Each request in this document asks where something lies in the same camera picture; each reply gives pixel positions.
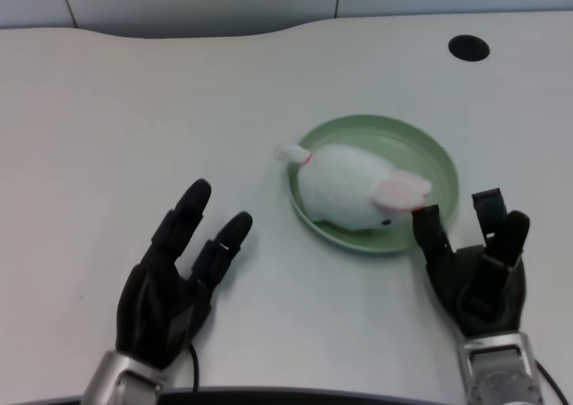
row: wire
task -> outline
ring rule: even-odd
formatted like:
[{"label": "wire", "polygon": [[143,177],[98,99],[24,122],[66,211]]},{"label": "wire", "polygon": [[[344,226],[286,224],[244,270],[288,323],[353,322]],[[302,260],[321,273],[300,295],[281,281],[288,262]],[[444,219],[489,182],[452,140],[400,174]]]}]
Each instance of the wire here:
[{"label": "wire", "polygon": [[189,344],[189,353],[191,354],[191,360],[193,362],[193,394],[197,394],[199,391],[199,358],[197,357],[197,351],[193,344]]},{"label": "wire", "polygon": [[551,375],[549,375],[549,372],[547,372],[547,370],[543,367],[543,365],[541,363],[539,363],[539,360],[536,360],[535,363],[537,364],[537,369],[539,370],[539,372],[541,372],[541,375],[543,375],[543,378],[545,378],[545,380],[547,380],[547,384],[549,384],[551,386],[551,388],[553,389],[553,391],[555,392],[555,394],[557,395],[557,397],[559,398],[561,403],[563,405],[569,405],[567,398],[565,397],[565,395],[563,394],[563,392],[561,391],[561,389],[559,388],[557,383],[555,383],[555,380],[553,380],[553,377]]}]

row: black grommet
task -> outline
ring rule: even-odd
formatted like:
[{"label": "black grommet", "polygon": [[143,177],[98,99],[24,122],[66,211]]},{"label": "black grommet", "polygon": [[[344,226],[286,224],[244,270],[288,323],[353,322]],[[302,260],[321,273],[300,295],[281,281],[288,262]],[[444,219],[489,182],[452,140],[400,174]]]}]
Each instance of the black grommet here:
[{"label": "black grommet", "polygon": [[490,48],[484,40],[472,35],[459,35],[448,44],[449,52],[460,60],[479,62],[490,54]]}]

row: green plate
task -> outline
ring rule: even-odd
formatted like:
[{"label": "green plate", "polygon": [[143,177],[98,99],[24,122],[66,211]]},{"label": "green plate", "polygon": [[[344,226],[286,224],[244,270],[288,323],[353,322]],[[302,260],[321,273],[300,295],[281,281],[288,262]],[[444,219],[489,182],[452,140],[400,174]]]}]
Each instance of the green plate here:
[{"label": "green plate", "polygon": [[[327,143],[353,145],[390,160],[398,168],[415,172],[432,182],[428,204],[440,206],[442,221],[447,226],[458,206],[458,172],[448,153],[421,130],[385,116],[345,116],[328,121],[308,133],[299,144],[316,150]],[[351,232],[328,222],[313,223],[304,213],[298,193],[297,165],[287,174],[296,212],[316,233],[352,250],[384,254],[406,250],[415,244],[412,221],[392,229]]]}]

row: pink ear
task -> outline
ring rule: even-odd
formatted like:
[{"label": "pink ear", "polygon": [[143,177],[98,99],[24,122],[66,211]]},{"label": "pink ear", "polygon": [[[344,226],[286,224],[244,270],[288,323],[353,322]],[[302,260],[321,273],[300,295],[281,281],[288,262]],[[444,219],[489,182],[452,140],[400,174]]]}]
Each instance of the pink ear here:
[{"label": "pink ear", "polygon": [[397,170],[376,189],[372,201],[382,208],[414,211],[422,208],[432,191],[432,183],[418,175]]}]

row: white plush toy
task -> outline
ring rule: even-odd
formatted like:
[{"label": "white plush toy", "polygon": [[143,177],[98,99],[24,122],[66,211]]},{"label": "white plush toy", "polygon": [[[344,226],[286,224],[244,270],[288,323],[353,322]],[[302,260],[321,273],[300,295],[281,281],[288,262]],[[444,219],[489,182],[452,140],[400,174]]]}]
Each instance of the white plush toy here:
[{"label": "white plush toy", "polygon": [[298,191],[308,218],[348,230],[391,228],[423,207],[432,191],[430,181],[356,147],[329,144],[311,152],[284,145],[275,156],[300,165]]}]

